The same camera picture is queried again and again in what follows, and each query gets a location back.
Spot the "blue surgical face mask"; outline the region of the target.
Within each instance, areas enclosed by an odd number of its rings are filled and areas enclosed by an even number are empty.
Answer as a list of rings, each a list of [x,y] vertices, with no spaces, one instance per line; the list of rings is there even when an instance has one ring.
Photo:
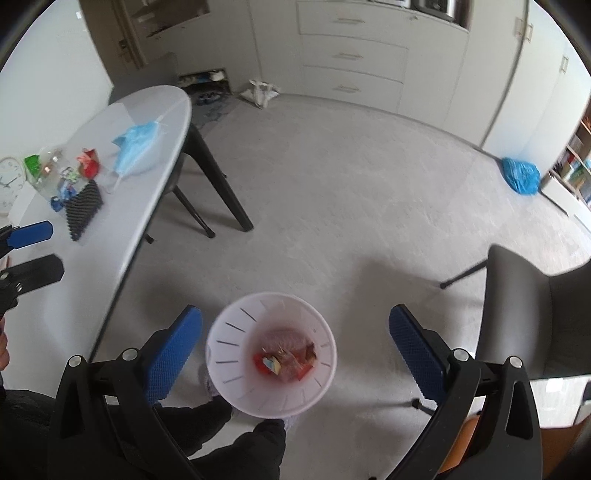
[[[161,136],[161,123],[154,120],[131,126],[112,140],[119,151],[110,174],[110,192],[126,178],[147,173],[158,165]]]

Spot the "grey drawer cabinet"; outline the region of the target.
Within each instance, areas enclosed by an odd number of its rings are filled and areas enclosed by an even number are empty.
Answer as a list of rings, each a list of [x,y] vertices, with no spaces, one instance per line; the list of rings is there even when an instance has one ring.
[[[466,29],[368,1],[252,1],[249,7],[263,80],[281,92],[444,126]]]

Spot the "white plastic bag on floor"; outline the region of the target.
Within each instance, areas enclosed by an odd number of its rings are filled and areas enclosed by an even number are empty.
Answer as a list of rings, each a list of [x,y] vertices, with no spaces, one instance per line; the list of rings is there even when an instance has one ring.
[[[280,91],[272,83],[250,80],[249,88],[239,94],[239,98],[259,109],[266,109],[270,101],[280,96]]]

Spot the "blue plastic bag on floor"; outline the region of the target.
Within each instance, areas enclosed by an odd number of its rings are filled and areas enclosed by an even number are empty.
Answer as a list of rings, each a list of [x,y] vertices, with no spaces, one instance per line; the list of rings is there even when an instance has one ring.
[[[541,174],[535,164],[503,158],[501,169],[504,180],[514,192],[523,196],[532,196],[538,193]]]

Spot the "black foam mesh sleeve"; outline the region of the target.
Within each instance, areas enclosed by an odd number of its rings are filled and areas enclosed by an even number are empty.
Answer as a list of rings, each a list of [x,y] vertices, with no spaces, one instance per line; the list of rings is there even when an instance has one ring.
[[[65,202],[66,223],[72,241],[78,241],[103,205],[102,195],[95,180]]]

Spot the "clear plastic container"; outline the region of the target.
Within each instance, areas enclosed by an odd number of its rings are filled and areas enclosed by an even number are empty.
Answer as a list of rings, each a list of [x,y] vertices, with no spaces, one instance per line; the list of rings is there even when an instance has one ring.
[[[54,145],[41,149],[41,174],[36,181],[32,181],[27,174],[29,183],[48,201],[66,202],[76,195],[74,185],[79,175],[74,164],[66,155],[64,145]]]

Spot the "wooden bookshelf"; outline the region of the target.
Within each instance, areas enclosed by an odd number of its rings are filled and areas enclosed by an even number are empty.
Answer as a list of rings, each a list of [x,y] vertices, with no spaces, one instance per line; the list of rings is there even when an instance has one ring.
[[[540,193],[567,216],[590,228],[590,106],[544,176]]]

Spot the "white plastic trash basket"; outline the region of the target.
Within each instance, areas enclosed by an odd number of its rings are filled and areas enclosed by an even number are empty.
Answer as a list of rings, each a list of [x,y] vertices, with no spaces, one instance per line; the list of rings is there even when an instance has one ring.
[[[252,417],[297,416],[329,390],[338,365],[335,337],[304,300],[263,292],[239,299],[211,325],[209,378],[232,407]]]

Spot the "white round wall clock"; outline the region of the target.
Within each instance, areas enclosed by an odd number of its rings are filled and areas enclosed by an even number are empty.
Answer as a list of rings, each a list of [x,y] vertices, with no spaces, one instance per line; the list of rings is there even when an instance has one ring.
[[[7,216],[25,185],[26,173],[21,162],[12,157],[0,161],[0,214]]]

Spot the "white oval table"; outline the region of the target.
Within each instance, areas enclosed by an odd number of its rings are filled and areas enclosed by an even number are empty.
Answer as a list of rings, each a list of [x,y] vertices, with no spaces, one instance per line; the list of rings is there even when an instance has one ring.
[[[20,297],[6,318],[10,363],[2,373],[8,389],[56,394],[64,367],[73,355],[97,358],[105,333],[113,332],[111,316],[128,271],[158,207],[164,187],[191,125],[192,103],[173,86],[137,91],[107,106],[82,125],[67,142],[69,155],[96,149],[112,167],[118,149],[113,139],[133,125],[157,121],[155,144],[144,158],[151,169],[122,181],[99,179],[103,205],[80,240],[73,241],[65,218],[35,196],[22,213],[25,224],[48,220],[54,234],[10,258],[20,264],[48,254],[63,262],[56,284]]]

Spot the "dark grey chair behind table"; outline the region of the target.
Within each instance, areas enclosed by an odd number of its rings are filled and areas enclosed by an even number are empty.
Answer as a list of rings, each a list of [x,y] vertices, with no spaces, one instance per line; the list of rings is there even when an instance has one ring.
[[[136,91],[161,85],[177,86],[179,76],[176,70],[176,59],[172,53],[167,53],[163,57],[149,63],[147,66],[127,75],[114,83],[109,95],[108,103],[112,104],[121,98]],[[183,144],[182,154],[190,156],[207,179],[211,181],[216,192],[221,195],[222,200],[229,207],[228,200],[233,202],[235,196],[230,196],[233,191],[230,189],[226,176],[222,173],[217,162],[214,160],[211,150],[207,147],[197,126],[191,125],[187,137]],[[215,233],[209,227],[204,219],[198,214],[197,209],[193,207],[187,197],[182,193],[178,186],[184,158],[179,156],[177,162],[170,174],[170,177],[164,188],[164,195],[172,193],[197,224],[204,229],[208,238],[214,238]]]

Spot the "red torn cardboard piece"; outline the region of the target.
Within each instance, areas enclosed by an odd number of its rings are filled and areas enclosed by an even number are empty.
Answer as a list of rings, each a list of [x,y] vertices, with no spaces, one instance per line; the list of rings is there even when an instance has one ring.
[[[100,172],[100,162],[95,149],[84,149],[76,157],[78,162],[78,173],[87,180],[94,179]]]

